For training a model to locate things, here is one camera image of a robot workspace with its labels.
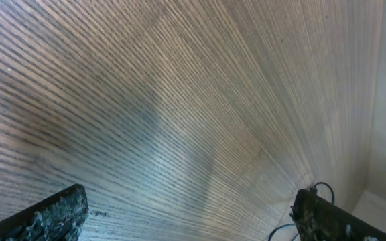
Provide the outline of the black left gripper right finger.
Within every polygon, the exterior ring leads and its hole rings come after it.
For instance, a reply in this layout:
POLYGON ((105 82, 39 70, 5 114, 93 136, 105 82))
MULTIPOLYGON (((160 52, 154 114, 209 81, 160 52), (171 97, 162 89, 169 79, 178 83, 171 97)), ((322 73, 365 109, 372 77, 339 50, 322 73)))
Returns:
POLYGON ((290 214, 301 241, 386 241, 386 233, 301 189, 290 214))

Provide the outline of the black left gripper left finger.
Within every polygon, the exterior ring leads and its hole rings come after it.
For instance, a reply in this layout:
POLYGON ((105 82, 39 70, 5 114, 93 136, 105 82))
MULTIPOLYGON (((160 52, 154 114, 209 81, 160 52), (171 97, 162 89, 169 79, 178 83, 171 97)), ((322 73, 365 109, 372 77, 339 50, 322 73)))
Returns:
POLYGON ((0 240, 78 240, 88 217, 83 185, 74 184, 0 221, 0 240))

